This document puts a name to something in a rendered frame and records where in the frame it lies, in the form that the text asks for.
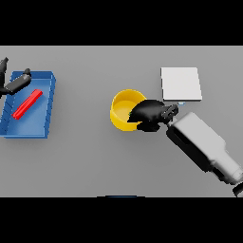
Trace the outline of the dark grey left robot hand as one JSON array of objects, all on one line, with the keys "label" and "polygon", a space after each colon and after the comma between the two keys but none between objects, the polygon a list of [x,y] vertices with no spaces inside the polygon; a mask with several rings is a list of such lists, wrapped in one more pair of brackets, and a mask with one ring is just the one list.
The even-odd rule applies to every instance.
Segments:
[{"label": "dark grey left robot hand", "polygon": [[5,74],[9,59],[5,57],[0,61],[0,99],[3,95],[14,95],[31,83],[30,69],[26,68],[22,75],[12,82],[5,84]]}]

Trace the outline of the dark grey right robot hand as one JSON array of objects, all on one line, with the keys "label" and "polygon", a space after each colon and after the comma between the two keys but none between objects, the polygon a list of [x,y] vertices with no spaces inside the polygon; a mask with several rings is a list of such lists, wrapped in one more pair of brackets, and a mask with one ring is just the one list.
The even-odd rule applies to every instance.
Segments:
[{"label": "dark grey right robot hand", "polygon": [[178,113],[176,104],[165,105],[158,100],[144,100],[129,113],[128,122],[137,122],[137,129],[143,132],[157,132],[160,124],[168,124]]}]

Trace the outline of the red beaker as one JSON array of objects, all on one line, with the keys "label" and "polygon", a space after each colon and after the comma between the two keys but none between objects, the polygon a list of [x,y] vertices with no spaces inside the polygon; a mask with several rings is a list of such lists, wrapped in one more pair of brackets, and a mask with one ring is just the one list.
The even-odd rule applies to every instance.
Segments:
[{"label": "red beaker", "polygon": [[41,89],[34,89],[31,94],[18,106],[12,113],[12,117],[20,120],[24,114],[33,106],[33,104],[43,95]]}]

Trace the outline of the yellow bowl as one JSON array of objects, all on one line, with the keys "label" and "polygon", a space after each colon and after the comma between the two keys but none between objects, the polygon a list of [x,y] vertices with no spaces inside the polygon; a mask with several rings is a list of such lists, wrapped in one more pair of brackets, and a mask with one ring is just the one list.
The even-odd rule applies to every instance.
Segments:
[{"label": "yellow bowl", "polygon": [[135,131],[137,122],[128,122],[130,112],[146,97],[135,89],[124,89],[118,92],[112,100],[110,106],[110,120],[113,125],[125,132]]}]

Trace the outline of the pale square measuring scale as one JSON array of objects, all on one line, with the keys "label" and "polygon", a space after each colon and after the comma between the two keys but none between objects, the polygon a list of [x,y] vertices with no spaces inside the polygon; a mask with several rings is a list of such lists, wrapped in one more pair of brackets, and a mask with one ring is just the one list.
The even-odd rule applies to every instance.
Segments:
[{"label": "pale square measuring scale", "polygon": [[196,67],[162,67],[160,69],[162,98],[173,102],[202,100]]}]

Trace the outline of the blue tray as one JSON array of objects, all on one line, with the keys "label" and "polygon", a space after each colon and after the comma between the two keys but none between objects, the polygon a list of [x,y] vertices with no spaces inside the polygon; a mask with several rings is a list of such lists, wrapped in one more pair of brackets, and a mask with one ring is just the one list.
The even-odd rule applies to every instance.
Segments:
[{"label": "blue tray", "polygon": [[[0,137],[6,139],[46,139],[49,133],[56,79],[52,71],[32,71],[31,83],[15,95],[5,97],[0,116]],[[43,94],[16,120],[12,114],[28,98],[40,89]]]}]

